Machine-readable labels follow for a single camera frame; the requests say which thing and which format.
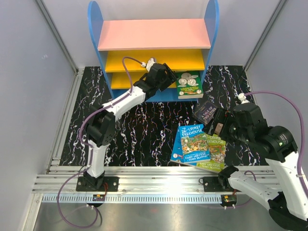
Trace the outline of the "blue 130-storey treehouse book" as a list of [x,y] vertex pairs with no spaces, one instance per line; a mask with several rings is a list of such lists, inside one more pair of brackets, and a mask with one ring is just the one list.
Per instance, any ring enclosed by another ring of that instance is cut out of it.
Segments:
[[170,156],[170,161],[176,164],[185,165],[185,166],[194,166],[193,164],[185,163],[183,161],[183,154],[181,149],[181,142],[180,142],[180,134],[177,132],[174,145],[172,149],[172,153]]

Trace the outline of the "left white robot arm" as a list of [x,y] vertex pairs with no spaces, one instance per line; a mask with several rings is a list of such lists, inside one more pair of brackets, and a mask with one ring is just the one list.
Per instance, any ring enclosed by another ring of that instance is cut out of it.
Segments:
[[116,134],[116,121],[134,106],[155,96],[157,91],[164,91],[177,80],[176,74],[167,64],[147,65],[147,73],[130,84],[129,90],[103,104],[90,114],[81,126],[80,142],[89,147],[88,161],[83,172],[87,187],[99,191],[104,182],[104,159],[107,146]]

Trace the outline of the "blue 26-storey treehouse book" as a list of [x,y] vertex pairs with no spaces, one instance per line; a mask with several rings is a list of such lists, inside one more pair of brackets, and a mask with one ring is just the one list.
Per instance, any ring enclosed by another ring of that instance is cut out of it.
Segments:
[[197,163],[210,160],[207,135],[203,124],[179,126],[182,159],[184,163]]

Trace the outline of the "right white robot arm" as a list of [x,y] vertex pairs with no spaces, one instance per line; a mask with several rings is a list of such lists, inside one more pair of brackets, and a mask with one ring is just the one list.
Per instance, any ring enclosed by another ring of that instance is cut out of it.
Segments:
[[245,193],[266,208],[275,223],[286,230],[306,231],[308,193],[299,173],[298,147],[291,132],[282,126],[268,126],[260,108],[250,102],[232,110],[205,105],[198,115],[206,134],[216,134],[227,143],[245,143],[265,158],[280,185],[280,190],[266,187],[237,167],[229,166],[218,173],[220,189]]

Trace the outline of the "green coin book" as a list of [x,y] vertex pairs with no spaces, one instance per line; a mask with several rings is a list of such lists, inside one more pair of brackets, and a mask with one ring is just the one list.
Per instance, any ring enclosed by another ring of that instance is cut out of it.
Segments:
[[204,95],[199,71],[176,72],[179,99],[196,99]]

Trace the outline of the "dark tale of two cities book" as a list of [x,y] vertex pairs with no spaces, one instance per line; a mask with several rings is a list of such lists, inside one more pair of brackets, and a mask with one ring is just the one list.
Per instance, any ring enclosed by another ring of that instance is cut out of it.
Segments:
[[194,110],[193,117],[200,123],[207,125],[214,117],[217,107],[207,101],[204,104],[197,106]]

